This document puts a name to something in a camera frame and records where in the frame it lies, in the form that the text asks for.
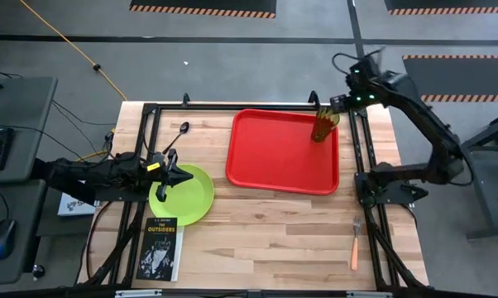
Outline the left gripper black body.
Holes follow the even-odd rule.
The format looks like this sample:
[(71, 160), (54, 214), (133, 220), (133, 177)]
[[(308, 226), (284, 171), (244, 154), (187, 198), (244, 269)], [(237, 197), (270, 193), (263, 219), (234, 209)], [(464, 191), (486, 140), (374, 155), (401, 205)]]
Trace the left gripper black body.
[(173, 187), (176, 181), (178, 153), (174, 148), (168, 149), (166, 154), (155, 152), (149, 160), (148, 167), (154, 174), (155, 179), (151, 183), (151, 197), (158, 202), (165, 202), (167, 198), (166, 189)]

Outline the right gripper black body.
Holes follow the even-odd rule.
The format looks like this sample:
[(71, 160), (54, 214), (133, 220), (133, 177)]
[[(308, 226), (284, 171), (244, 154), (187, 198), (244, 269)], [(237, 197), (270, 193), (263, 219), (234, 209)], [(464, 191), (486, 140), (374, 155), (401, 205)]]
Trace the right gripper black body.
[(367, 106), (367, 98), (358, 95), (345, 95), (331, 97), (329, 99), (330, 108), (339, 110), (341, 113), (348, 113)]

